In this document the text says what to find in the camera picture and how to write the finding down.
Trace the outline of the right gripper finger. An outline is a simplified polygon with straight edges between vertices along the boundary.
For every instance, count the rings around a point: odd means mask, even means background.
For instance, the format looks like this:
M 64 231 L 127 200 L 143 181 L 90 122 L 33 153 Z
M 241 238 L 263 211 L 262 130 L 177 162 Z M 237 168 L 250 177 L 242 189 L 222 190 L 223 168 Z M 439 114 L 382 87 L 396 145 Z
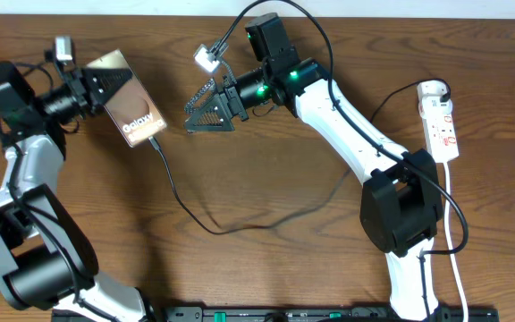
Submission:
M 207 97 L 207 100 L 193 114 L 188 114 L 184 123 L 187 131 L 234 131 L 232 121 L 220 122 L 218 120 L 215 103 L 215 94 Z
M 193 114 L 204 102 L 208 96 L 211 96 L 215 90 L 215 79 L 210 78 L 186 103 L 184 111 L 186 114 Z

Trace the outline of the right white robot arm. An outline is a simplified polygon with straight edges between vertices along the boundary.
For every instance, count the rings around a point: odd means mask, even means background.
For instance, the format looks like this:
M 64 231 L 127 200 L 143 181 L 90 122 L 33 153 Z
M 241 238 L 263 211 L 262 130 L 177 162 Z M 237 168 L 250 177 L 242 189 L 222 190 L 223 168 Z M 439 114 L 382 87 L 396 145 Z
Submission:
M 317 131 L 362 186 L 359 219 L 385 254 L 390 305 L 409 321 L 433 316 L 439 302 L 428 264 L 442 218 L 441 189 L 432 156 L 410 153 L 383 135 L 342 95 L 329 69 L 301 59 L 281 18 L 267 13 L 244 27 L 260 67 L 238 77 L 210 79 L 185 105 L 187 131 L 233 131 L 235 116 L 273 101 Z

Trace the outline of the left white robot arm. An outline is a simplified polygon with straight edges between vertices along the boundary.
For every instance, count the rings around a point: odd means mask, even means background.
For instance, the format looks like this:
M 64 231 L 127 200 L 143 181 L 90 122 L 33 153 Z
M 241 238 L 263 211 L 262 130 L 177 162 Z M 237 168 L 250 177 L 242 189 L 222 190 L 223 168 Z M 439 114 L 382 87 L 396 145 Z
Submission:
M 101 112 L 130 68 L 56 69 L 63 85 L 36 95 L 16 64 L 0 61 L 0 293 L 17 310 L 59 309 L 94 321 L 158 321 L 136 287 L 99 269 L 89 239 L 55 195 L 66 159 L 63 125 Z

